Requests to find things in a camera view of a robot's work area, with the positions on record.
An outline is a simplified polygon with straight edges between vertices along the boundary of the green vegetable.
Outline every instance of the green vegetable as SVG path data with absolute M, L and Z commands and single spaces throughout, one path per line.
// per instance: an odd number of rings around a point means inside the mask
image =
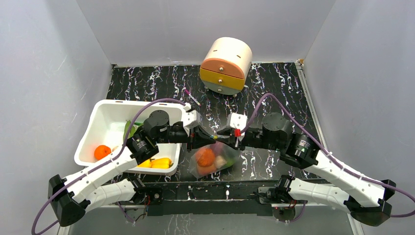
M 130 126 L 130 124 L 131 124 L 131 121 L 130 120 L 128 120 L 127 123 L 125 124 L 125 127 L 124 127 L 124 135 L 122 136 L 123 139 L 125 138 L 125 134 L 127 133 L 128 127 Z M 128 138 L 131 138 L 136 131 L 137 131 L 137 128 L 135 126 L 133 126 L 131 128 L 130 134 L 128 135 Z

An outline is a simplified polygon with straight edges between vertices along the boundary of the yellow bell pepper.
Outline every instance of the yellow bell pepper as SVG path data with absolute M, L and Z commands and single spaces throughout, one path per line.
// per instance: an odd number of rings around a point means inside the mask
M 151 161 L 151 165 L 171 165 L 169 158 L 160 158 Z
M 170 168 L 170 165 L 166 165 L 166 164 L 151 164 L 151 168 L 169 169 Z
M 150 161 L 150 159 L 145 160 L 144 162 L 142 162 L 137 167 L 151 168 L 151 161 Z

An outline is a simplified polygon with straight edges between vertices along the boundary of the black table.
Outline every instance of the black table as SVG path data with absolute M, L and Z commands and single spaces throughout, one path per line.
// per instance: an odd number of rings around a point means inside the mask
M 259 98 L 265 93 L 273 93 L 307 131 L 315 137 L 318 136 L 295 63 L 252 64 L 245 88 L 237 97 L 207 90 L 199 78 L 199 67 L 186 65 L 114 68 L 107 98 L 152 101 L 168 97 L 189 102 L 201 114 L 202 126 L 213 134 L 226 124 L 229 113 L 237 112 L 250 117 Z M 193 103 L 184 93 L 184 89 L 188 89 L 202 106 L 199 107 Z M 269 112 L 282 112 L 271 98 L 263 102 L 252 127 L 260 126 L 261 119 Z M 199 199 L 222 200 L 228 189 L 233 190 L 232 199 L 246 199 L 247 193 L 252 192 L 258 186 L 275 185 L 280 176 L 284 174 L 303 179 L 318 178 L 314 174 L 286 165 L 279 160 L 279 152 L 247 148 L 232 167 L 196 179 L 188 171 L 189 159 L 194 151 L 188 153 L 185 149 L 186 146 L 183 145 L 177 172 L 174 175 L 139 176 L 148 186 L 162 187 L 164 189 L 163 199 L 186 200 L 190 192 L 192 199 L 198 197 Z M 131 174 L 124 173 L 118 179 L 128 176 Z M 197 196 L 193 195 L 198 191 L 192 193 L 189 188 L 198 188 L 201 193 Z M 258 205 L 255 201 L 241 203 Z M 261 210 L 259 207 L 249 205 L 243 207 L 250 207 L 252 212 L 262 214 L 258 212 L 258 209 Z M 224 209 L 224 212 L 231 213 L 232 211 Z

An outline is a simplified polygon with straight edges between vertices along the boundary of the white wall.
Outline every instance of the white wall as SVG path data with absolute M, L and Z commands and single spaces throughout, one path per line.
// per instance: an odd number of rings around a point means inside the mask
M 30 234 L 49 178 L 80 169 L 73 155 L 110 71 L 75 0 L 1 1 L 0 234 Z M 37 231 L 55 220 L 49 207 Z
M 376 179 L 415 194 L 415 2 L 337 0 L 305 59 L 328 146 Z M 392 213 L 415 205 L 402 195 Z M 365 234 L 414 234 L 414 218 L 391 218 Z
M 304 58 L 335 0 L 78 0 L 112 64 L 200 64 L 220 37 L 253 61 Z

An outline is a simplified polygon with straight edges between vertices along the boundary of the orange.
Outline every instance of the orange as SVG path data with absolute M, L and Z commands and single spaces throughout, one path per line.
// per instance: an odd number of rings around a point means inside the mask
M 101 160 L 101 159 L 105 158 L 110 153 L 111 153 L 111 149 L 108 146 L 100 145 L 95 149 L 95 152 L 93 153 L 93 156 L 97 160 Z
M 196 162 L 201 167 L 213 165 L 215 158 L 215 153 L 210 148 L 201 148 L 196 152 Z

